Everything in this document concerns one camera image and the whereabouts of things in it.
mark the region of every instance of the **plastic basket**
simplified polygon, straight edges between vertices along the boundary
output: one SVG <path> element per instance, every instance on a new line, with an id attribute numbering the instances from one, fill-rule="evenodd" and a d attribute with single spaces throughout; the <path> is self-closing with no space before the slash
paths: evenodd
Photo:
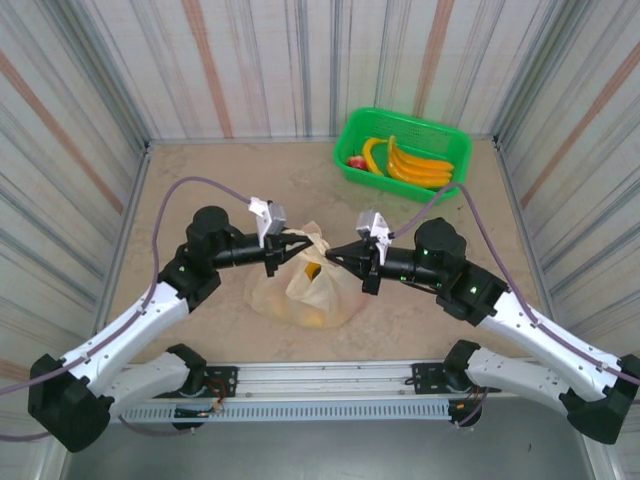
<path id="1" fill-rule="evenodd" d="M 377 145 L 372 150 L 378 168 L 385 176 L 365 172 L 347 165 L 352 155 L 360 155 L 362 146 L 371 137 L 389 138 L 396 136 L 398 146 L 404 151 L 423 158 L 446 160 L 454 166 L 452 181 L 464 183 L 471 159 L 471 139 L 455 128 L 394 113 L 379 108 L 355 110 L 347 121 L 333 158 L 351 182 L 361 183 L 395 193 L 419 202 L 431 200 L 438 189 L 422 188 L 391 178 L 387 173 L 387 146 Z M 448 191 L 442 200 L 457 195 L 457 188 Z"/>

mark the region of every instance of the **beige floor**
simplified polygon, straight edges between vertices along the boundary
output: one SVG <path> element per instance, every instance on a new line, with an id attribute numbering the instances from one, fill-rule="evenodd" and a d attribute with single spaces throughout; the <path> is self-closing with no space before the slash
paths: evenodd
<path id="1" fill-rule="evenodd" d="M 360 211 L 379 209 L 392 227 L 399 228 L 420 204 L 347 182 L 332 161 L 328 143 L 217 144 L 165 146 L 154 150 L 151 166 L 126 252 L 110 318 L 130 305 L 149 283 L 151 229 L 162 196 L 187 175 L 216 179 L 246 196 L 282 204 L 288 225 L 315 220 L 331 245 L 357 239 L 354 225 Z M 516 281 L 535 306 L 538 304 L 520 237 L 496 164 L 492 146 L 476 141 L 467 185 L 489 232 Z M 255 231 L 246 206 L 204 185 L 184 185 L 174 194 L 159 236 L 161 265 L 185 240 L 193 213 L 204 205 L 223 206 L 231 222 L 245 232 Z M 462 195 L 432 210 L 443 216 L 468 242 L 467 256 L 497 273 L 473 216 Z M 413 234 L 395 246 L 412 246 Z M 479 328 L 452 319 L 433 297 L 395 282 L 385 282 L 380 295 L 340 328 L 305 329 L 279 323 L 255 313 L 242 300 L 248 269 L 221 272 L 222 286 L 188 320 L 174 326 L 138 357 L 147 361 L 168 346 L 186 343 L 209 361 L 334 361 L 442 358 L 460 338 L 475 340 L 497 352 L 520 355 L 513 345 Z"/>

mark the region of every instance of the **striped wall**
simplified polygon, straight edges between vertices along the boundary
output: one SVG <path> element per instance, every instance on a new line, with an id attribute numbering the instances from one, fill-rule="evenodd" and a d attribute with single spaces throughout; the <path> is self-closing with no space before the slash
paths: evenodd
<path id="1" fill-rule="evenodd" d="M 92 333 L 140 161 L 59 14 L 0 2 L 0 386 Z M 42 430 L 26 404 L 0 399 L 0 432 Z M 41 446 L 0 444 L 0 478 L 30 478 Z"/>
<path id="2" fill-rule="evenodd" d="M 337 135 L 379 106 L 491 133 L 556 0 L 75 0 L 154 139 Z"/>
<path id="3" fill-rule="evenodd" d="M 575 2 L 500 132 L 555 320 L 640 353 L 640 2 Z M 617 450 L 640 479 L 640 410 Z"/>

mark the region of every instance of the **plastic bag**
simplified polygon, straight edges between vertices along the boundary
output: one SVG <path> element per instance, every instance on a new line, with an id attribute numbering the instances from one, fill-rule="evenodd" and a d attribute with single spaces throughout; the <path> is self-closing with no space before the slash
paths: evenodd
<path id="1" fill-rule="evenodd" d="M 366 303 L 361 280 L 324 257 L 329 244 L 315 222 L 289 232 L 307 235 L 313 245 L 280 265 L 272 278 L 264 267 L 255 267 L 247 278 L 245 301 L 262 315 L 304 327 L 342 325 Z"/>

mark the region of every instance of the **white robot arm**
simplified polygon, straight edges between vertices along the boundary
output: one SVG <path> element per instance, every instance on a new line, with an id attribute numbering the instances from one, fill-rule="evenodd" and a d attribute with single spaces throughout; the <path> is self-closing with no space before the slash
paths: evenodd
<path id="1" fill-rule="evenodd" d="M 258 215 L 258 233 L 246 236 L 229 225 L 224 210 L 199 210 L 187 228 L 187 243 L 160 273 L 146 308 L 147 294 L 62 359 L 45 355 L 33 365 L 32 378 L 73 365 L 29 392 L 31 415 L 70 451 L 90 445 L 111 417 L 138 403 L 169 391 L 194 393 L 202 388 L 206 362 L 184 345 L 148 364 L 122 369 L 160 332 L 208 298 L 220 285 L 218 269 L 264 262 L 272 276 L 278 265 L 310 245 L 307 237 L 280 233 L 285 222 L 281 207 L 254 199 L 250 210 Z M 392 235 L 379 214 L 362 215 L 357 231 L 360 241 L 326 255 L 362 279 L 363 292 L 376 295 L 381 279 L 388 278 L 435 294 L 436 303 L 454 318 L 509 338 L 543 365 L 505 358 L 461 340 L 444 361 L 456 390 L 482 386 L 513 392 L 566 414 L 576 429 L 597 441 L 615 442 L 638 389 L 637 382 L 616 373 L 640 378 L 640 360 L 597 350 L 538 312 L 533 311 L 537 322 L 532 322 L 505 282 L 465 258 L 466 241 L 441 218 L 422 224 L 414 250 L 390 246 Z M 139 317 L 122 335 L 89 354 L 136 312 Z M 597 365 L 572 349 L 596 359 Z"/>
<path id="2" fill-rule="evenodd" d="M 144 400 L 203 387 L 206 361 L 184 345 L 122 370 L 220 286 L 219 269 L 264 263 L 273 276 L 279 265 L 311 245 L 305 236 L 281 233 L 286 218 L 279 205 L 253 198 L 249 210 L 257 215 L 258 233 L 244 235 L 229 224 L 223 209 L 200 209 L 187 228 L 187 242 L 159 273 L 154 288 L 78 348 L 58 360 L 44 355 L 33 364 L 31 378 L 67 369 L 29 388 L 28 410 L 69 451 L 90 445 L 110 418 Z"/>
<path id="3" fill-rule="evenodd" d="M 508 338 L 543 365 L 462 340 L 444 362 L 458 390 L 477 385 L 517 393 L 566 414 L 590 438 L 615 443 L 638 390 L 638 358 L 598 350 L 531 307 L 530 318 L 504 281 L 465 258 L 465 239 L 442 218 L 417 229 L 414 250 L 390 247 L 392 235 L 377 212 L 361 215 L 356 230 L 360 241 L 326 255 L 359 277 L 364 292 L 377 295 L 381 279 L 388 278 L 434 294 L 454 318 Z"/>

